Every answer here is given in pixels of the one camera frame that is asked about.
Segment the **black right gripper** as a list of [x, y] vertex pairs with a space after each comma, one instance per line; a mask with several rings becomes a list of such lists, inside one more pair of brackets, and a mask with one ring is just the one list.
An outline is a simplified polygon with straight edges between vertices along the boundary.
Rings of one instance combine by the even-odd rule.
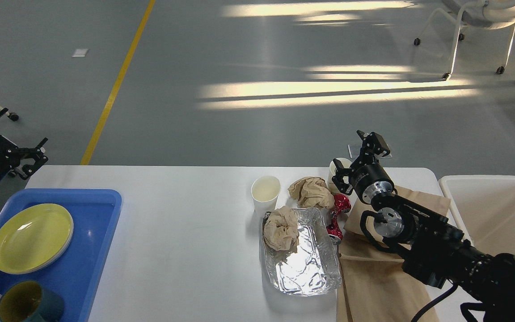
[[352, 170], [350, 179], [343, 175], [338, 177], [339, 183], [335, 183], [333, 178], [337, 175], [338, 168], [335, 159], [332, 160], [332, 193], [351, 195], [351, 189], [343, 192], [339, 188], [342, 186], [349, 187], [350, 182], [360, 201], [364, 204], [371, 204], [373, 198], [377, 195], [393, 194], [394, 183], [389, 174], [379, 164], [381, 158], [392, 157], [392, 151], [384, 138], [376, 132], [365, 133], [357, 130], [356, 134], [362, 140], [356, 164], [351, 165], [352, 161], [350, 159], [338, 159], [343, 168]]

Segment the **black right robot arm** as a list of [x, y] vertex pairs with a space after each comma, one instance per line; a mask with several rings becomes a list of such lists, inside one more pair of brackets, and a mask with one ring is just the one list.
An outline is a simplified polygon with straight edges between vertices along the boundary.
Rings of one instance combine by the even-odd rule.
[[359, 155], [345, 167], [333, 159], [332, 181], [346, 195], [353, 192], [371, 206], [360, 216], [360, 230], [378, 251], [397, 254], [402, 270], [425, 285], [452, 287], [420, 309], [417, 322], [429, 309], [461, 287], [476, 299], [464, 302], [460, 312], [468, 322], [472, 310], [483, 311], [485, 322], [515, 322], [515, 254], [485, 254], [464, 239], [462, 230], [441, 214], [400, 196], [380, 158], [390, 155], [380, 134], [356, 131], [361, 138]]

